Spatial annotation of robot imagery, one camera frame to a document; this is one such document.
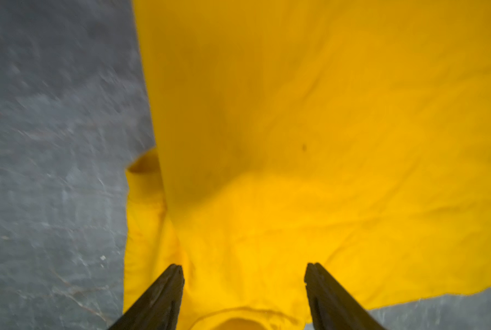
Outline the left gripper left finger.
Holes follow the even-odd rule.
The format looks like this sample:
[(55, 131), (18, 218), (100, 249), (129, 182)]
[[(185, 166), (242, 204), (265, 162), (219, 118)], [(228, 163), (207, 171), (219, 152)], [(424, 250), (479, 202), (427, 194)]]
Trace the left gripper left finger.
[(169, 265), (109, 330), (175, 330), (185, 278), (180, 265)]

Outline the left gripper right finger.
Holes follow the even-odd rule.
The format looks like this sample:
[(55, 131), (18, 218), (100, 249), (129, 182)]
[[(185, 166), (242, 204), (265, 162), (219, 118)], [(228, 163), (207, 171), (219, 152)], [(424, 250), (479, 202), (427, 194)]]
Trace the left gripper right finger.
[(307, 265), (305, 284), (314, 329), (384, 330), (321, 264)]

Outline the yellow t-shirt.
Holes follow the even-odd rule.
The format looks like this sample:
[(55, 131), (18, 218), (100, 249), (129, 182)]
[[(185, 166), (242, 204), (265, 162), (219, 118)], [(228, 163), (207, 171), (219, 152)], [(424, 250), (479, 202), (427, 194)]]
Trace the yellow t-shirt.
[(321, 263), (365, 308), (491, 287), (491, 1), (134, 1), (155, 147), (124, 307), (301, 329)]

